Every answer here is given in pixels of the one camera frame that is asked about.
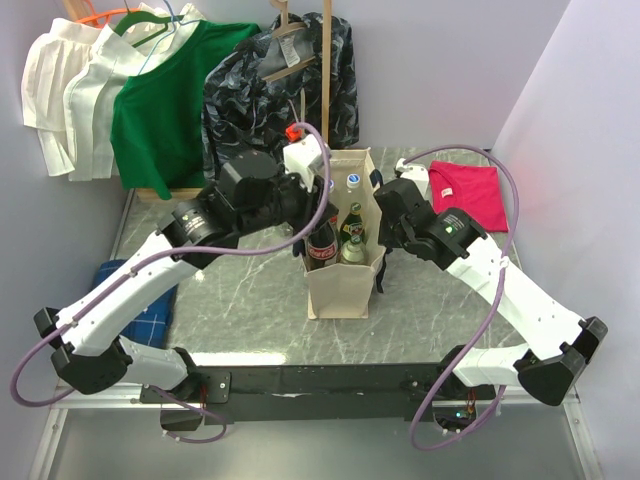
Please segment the Coca-Cola glass bottle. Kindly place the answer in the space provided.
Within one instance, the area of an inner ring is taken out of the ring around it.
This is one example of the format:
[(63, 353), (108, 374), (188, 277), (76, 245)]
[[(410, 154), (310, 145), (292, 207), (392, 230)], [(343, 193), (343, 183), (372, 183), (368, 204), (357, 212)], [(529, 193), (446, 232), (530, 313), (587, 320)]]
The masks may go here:
[(329, 223), (331, 224), (334, 233), (336, 234), (337, 237), (340, 236), (340, 229), (339, 229), (339, 225), (338, 225), (338, 219), (336, 216), (333, 216), (329, 219)]
[(307, 237), (306, 258), (310, 271), (335, 264), (338, 254), (338, 237), (331, 221), (324, 222)]

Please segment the green Perrier bottle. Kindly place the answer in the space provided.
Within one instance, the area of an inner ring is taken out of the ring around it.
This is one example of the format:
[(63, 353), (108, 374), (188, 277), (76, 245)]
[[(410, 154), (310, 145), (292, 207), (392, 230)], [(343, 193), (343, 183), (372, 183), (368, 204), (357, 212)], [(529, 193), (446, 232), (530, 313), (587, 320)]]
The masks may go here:
[(352, 236), (358, 235), (361, 239), (365, 238), (365, 226), (362, 217), (362, 205), (359, 202), (353, 202), (350, 210), (340, 226), (340, 239), (342, 243), (346, 243)]

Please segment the clear Chang soda bottle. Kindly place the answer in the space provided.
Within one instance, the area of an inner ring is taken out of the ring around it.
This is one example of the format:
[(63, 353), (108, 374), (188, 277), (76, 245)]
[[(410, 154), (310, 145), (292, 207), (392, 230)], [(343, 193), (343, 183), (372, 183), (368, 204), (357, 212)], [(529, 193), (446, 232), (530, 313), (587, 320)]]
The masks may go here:
[(342, 245), (341, 262), (349, 265), (365, 265), (366, 261), (366, 247), (362, 236), (354, 234)]

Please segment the cream canvas tote bag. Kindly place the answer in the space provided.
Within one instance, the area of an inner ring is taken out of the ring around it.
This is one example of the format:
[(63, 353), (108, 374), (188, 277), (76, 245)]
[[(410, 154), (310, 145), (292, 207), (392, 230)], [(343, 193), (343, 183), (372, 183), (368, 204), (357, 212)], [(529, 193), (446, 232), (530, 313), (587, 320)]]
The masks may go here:
[[(361, 189), (354, 194), (346, 190), (350, 173), (361, 176)], [(350, 204), (362, 205), (365, 226), (365, 265), (342, 262), (310, 271), (307, 258), (302, 259), (304, 278), (308, 286), (308, 317), (311, 319), (356, 319), (368, 316), (371, 294), (381, 288), (386, 248), (378, 244), (381, 211), (373, 198), (382, 185), (369, 149), (334, 150), (331, 158), (331, 180), (335, 182), (331, 202), (339, 209), (338, 221), (343, 222)]]

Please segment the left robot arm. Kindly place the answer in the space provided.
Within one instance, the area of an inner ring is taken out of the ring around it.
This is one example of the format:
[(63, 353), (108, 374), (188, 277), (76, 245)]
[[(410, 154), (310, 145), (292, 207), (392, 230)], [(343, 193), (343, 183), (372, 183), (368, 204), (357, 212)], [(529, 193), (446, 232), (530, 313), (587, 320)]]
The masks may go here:
[(74, 390), (91, 395), (119, 382), (193, 399), (202, 376), (182, 348), (160, 349), (123, 336), (124, 328), (181, 281), (224, 255), (243, 255), (242, 237), (289, 224), (303, 238), (325, 220), (330, 154), (292, 144), (278, 164), (245, 151), (216, 180), (183, 201), (140, 249), (84, 298), (61, 310), (44, 308), (34, 321), (53, 347), (51, 362)]

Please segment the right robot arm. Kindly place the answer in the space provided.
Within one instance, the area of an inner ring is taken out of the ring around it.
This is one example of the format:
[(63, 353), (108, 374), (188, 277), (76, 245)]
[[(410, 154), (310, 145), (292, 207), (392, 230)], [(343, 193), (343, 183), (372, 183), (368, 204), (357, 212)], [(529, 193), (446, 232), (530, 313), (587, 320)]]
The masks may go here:
[(606, 324), (549, 296), (465, 211), (436, 213), (413, 181), (395, 179), (374, 199), (382, 212), (380, 244), (433, 262), (496, 303), (523, 340), (515, 347), (471, 349), (440, 371), (441, 392), (460, 398), (480, 385), (520, 386), (545, 405), (560, 405), (607, 335)]

